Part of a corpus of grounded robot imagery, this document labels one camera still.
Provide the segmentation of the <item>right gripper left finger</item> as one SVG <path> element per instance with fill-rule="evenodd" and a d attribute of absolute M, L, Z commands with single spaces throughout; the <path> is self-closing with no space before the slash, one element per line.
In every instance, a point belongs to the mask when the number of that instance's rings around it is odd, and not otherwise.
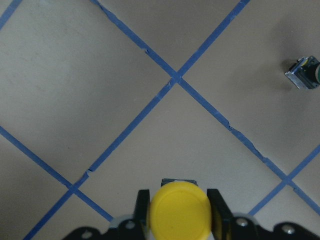
<path fill-rule="evenodd" d="M 106 232 L 83 226 L 67 234 L 65 240 L 148 240 L 150 191 L 138 191 L 133 214 L 117 217 L 110 222 Z"/>

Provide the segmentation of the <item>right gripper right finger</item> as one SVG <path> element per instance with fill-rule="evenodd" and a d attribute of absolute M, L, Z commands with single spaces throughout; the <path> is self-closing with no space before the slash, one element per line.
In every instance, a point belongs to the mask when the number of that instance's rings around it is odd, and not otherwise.
<path fill-rule="evenodd" d="M 294 222 L 280 222 L 267 230 L 247 214 L 233 214 L 218 189 L 208 189 L 211 232 L 216 240 L 318 240 L 319 235 Z"/>

